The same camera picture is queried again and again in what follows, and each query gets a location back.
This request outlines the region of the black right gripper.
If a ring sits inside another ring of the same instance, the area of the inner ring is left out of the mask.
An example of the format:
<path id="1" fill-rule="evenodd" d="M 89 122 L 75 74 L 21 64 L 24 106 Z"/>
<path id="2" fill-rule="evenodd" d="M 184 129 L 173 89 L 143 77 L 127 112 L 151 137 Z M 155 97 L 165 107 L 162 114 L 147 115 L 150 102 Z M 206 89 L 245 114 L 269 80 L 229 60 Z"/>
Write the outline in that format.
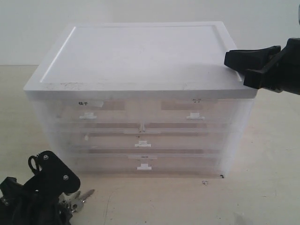
<path id="1" fill-rule="evenodd" d="M 300 94 L 300 39 L 290 38 L 286 46 L 274 45 L 256 50 L 230 50 L 224 65 L 246 70 L 244 86 Z"/>

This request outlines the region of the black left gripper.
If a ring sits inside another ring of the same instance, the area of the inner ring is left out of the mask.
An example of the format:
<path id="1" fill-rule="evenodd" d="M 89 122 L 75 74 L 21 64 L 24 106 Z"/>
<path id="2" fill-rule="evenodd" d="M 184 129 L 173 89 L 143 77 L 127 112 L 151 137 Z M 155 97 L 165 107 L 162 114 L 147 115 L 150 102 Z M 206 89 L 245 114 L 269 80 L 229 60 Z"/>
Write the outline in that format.
<path id="1" fill-rule="evenodd" d="M 15 177 L 0 184 L 0 223 L 2 225 L 69 225 L 73 217 L 59 195 L 26 190 Z"/>

